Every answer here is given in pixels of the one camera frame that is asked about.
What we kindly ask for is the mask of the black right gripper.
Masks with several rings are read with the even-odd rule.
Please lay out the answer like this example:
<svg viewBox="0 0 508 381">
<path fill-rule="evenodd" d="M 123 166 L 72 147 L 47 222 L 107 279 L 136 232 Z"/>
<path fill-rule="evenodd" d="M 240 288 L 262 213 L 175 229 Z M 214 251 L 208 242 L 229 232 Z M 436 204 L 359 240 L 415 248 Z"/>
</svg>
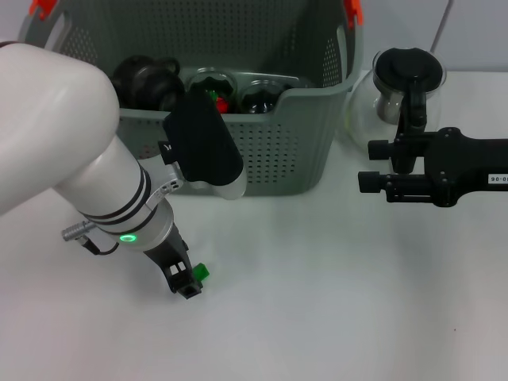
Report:
<svg viewBox="0 0 508 381">
<path fill-rule="evenodd" d="M 423 157 L 425 175 L 358 173 L 360 193 L 385 191 L 389 203 L 455 206 L 480 191 L 508 192 L 508 139 L 475 139 L 458 128 L 435 133 L 399 134 L 393 142 L 370 140 L 370 160 Z"/>
</svg>

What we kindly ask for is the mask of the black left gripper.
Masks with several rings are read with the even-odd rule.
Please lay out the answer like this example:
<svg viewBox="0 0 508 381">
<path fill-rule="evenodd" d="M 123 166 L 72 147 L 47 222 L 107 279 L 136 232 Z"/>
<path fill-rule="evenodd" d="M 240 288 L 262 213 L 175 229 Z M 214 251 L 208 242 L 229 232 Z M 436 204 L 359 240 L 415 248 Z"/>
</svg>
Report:
<svg viewBox="0 0 508 381">
<path fill-rule="evenodd" d="M 202 293 L 203 285 L 187 261 L 187 252 L 186 241 L 173 225 L 166 238 L 155 248 L 144 251 L 144 254 L 161 269 L 173 294 L 193 298 Z"/>
</svg>

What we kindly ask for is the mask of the glass teacup black holder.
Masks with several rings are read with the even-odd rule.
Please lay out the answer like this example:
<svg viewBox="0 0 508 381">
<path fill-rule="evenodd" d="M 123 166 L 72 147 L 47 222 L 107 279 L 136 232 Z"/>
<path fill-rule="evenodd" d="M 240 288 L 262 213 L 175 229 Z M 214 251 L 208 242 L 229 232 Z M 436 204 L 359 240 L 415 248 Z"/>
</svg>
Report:
<svg viewBox="0 0 508 381">
<path fill-rule="evenodd" d="M 281 94 L 292 88 L 290 84 L 280 81 L 254 80 L 240 92 L 238 110 L 242 114 L 270 113 Z"/>
<path fill-rule="evenodd" d="M 185 94 L 186 91 L 181 89 L 170 89 L 165 92 L 159 102 L 159 111 L 171 112 Z"/>
</svg>

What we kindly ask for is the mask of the glass jar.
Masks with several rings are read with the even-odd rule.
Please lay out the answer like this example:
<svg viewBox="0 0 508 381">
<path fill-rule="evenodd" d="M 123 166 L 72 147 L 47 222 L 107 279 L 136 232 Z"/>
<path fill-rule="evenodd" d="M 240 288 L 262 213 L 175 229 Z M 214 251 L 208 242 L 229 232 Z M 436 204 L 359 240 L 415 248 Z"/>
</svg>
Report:
<svg viewBox="0 0 508 381">
<path fill-rule="evenodd" d="M 209 90 L 217 92 L 218 97 L 229 103 L 229 112 L 233 113 L 237 103 L 237 81 L 227 72 L 213 67 L 199 68 L 186 81 L 187 90 L 203 90 L 208 94 Z"/>
</svg>

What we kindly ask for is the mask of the gray perforated storage bin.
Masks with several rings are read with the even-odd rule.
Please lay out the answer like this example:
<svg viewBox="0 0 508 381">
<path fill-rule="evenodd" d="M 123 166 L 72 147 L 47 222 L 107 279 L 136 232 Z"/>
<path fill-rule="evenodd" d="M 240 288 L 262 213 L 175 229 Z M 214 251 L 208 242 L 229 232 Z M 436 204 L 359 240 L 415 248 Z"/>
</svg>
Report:
<svg viewBox="0 0 508 381">
<path fill-rule="evenodd" d="M 249 196 L 301 194 L 321 179 L 347 93 L 360 73 L 363 26 L 343 0 L 57 0 L 25 17 L 20 39 L 112 75 L 135 55 L 231 73 L 237 103 L 224 121 L 243 156 Z M 242 114 L 252 81 L 290 84 L 273 111 Z"/>
</svg>

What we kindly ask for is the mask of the black ceramic teapot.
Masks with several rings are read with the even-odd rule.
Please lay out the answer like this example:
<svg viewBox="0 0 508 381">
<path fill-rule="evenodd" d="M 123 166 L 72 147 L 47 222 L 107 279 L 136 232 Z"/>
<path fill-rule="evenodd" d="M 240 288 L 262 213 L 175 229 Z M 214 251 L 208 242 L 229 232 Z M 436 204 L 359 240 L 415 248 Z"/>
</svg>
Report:
<svg viewBox="0 0 508 381">
<path fill-rule="evenodd" d="M 154 59 L 135 55 L 117 66 L 110 81 L 122 108 L 159 111 L 165 92 L 185 90 L 179 72 L 179 61 L 173 57 Z"/>
</svg>

